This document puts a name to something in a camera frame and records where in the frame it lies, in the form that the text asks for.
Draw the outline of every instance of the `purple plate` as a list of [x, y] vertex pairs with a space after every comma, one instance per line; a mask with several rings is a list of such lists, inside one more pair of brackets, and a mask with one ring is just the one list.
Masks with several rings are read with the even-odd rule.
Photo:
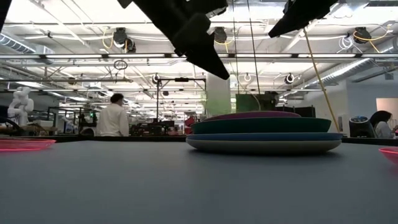
[[222, 119], [241, 119], [241, 118], [299, 118], [299, 114], [283, 111], [255, 111], [235, 114], [224, 114], [207, 118], [204, 121], [216, 121]]

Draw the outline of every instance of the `pillar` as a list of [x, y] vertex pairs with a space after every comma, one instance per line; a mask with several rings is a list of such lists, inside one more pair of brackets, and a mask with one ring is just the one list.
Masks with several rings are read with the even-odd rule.
[[206, 104], [208, 117], [231, 113], [230, 81], [213, 74], [206, 76]]

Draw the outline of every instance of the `person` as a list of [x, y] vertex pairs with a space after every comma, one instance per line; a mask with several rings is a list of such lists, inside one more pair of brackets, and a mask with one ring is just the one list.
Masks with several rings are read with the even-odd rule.
[[99, 114], [100, 136], [129, 136], [129, 121], [123, 108], [123, 95], [115, 93], [111, 104]]
[[392, 139], [395, 137], [395, 132], [398, 130], [398, 126], [391, 130], [387, 124], [391, 118], [392, 114], [387, 111], [378, 111], [372, 115], [369, 121], [378, 138]]

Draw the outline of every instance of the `pink plate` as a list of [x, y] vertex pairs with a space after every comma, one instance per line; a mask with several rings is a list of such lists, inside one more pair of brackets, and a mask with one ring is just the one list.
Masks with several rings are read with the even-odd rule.
[[42, 150], [54, 144], [55, 141], [49, 139], [0, 139], [0, 152]]
[[234, 114], [224, 114], [207, 118], [204, 121], [215, 121], [222, 119], [241, 119], [241, 118], [299, 118], [299, 114], [284, 111], [254, 111]]
[[385, 147], [379, 149], [379, 151], [381, 151], [387, 159], [398, 165], [398, 147]]

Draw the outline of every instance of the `white robot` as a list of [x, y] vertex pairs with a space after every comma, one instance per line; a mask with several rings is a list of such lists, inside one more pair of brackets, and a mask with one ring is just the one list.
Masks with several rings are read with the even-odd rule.
[[28, 96], [29, 93], [29, 87], [19, 87], [14, 92], [14, 99], [8, 107], [8, 117], [18, 123], [19, 126], [26, 126], [27, 114], [28, 112], [32, 112], [34, 108], [34, 102]]

